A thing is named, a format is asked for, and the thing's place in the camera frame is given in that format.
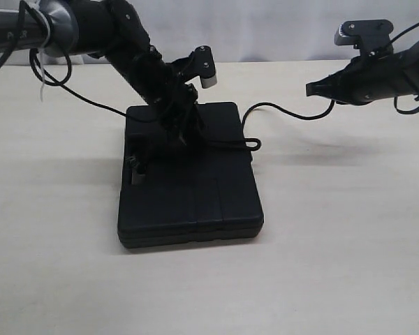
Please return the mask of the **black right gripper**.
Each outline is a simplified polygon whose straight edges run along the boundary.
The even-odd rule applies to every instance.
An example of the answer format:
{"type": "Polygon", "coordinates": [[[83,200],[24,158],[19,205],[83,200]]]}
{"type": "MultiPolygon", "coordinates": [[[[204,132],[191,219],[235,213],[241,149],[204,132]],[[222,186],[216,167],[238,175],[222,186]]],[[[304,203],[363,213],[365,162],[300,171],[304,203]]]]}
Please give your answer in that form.
{"type": "Polygon", "coordinates": [[[330,98],[340,105],[366,105],[406,96],[409,84],[403,71],[405,53],[372,58],[354,57],[340,73],[306,84],[306,96],[330,98]]]}

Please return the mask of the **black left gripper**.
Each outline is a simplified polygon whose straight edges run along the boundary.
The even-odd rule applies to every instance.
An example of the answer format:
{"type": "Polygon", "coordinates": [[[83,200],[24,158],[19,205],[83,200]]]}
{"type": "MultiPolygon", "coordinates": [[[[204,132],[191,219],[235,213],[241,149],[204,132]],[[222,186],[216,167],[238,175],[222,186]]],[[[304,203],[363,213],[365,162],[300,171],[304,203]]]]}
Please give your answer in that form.
{"type": "Polygon", "coordinates": [[[205,123],[196,107],[197,90],[185,81],[188,64],[189,56],[166,63],[158,52],[140,52],[132,58],[132,87],[153,113],[146,119],[132,120],[158,123],[163,128],[162,150],[207,145],[205,123]]]}

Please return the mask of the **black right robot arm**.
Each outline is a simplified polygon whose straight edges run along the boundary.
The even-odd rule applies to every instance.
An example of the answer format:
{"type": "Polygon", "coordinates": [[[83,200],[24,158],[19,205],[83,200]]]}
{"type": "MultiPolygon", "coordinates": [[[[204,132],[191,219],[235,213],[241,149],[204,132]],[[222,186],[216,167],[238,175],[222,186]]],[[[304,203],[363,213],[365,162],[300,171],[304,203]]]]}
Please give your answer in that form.
{"type": "Polygon", "coordinates": [[[400,96],[419,99],[419,41],[401,52],[355,57],[336,73],[306,84],[306,95],[356,106],[400,96]]]}

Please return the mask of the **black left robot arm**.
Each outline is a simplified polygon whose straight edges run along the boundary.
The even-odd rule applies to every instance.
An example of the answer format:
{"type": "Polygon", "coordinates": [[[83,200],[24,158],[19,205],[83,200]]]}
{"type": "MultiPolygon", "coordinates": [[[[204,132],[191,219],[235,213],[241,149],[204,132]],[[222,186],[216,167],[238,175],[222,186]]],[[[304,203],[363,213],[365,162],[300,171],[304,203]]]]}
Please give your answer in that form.
{"type": "Polygon", "coordinates": [[[16,50],[28,50],[38,78],[40,52],[52,58],[87,54],[106,59],[154,111],[173,144],[189,148],[208,143],[198,111],[198,92],[216,84],[212,49],[198,46],[189,56],[166,62],[152,44],[140,17],[127,1],[20,1],[17,10],[0,9],[0,69],[16,50]]]}

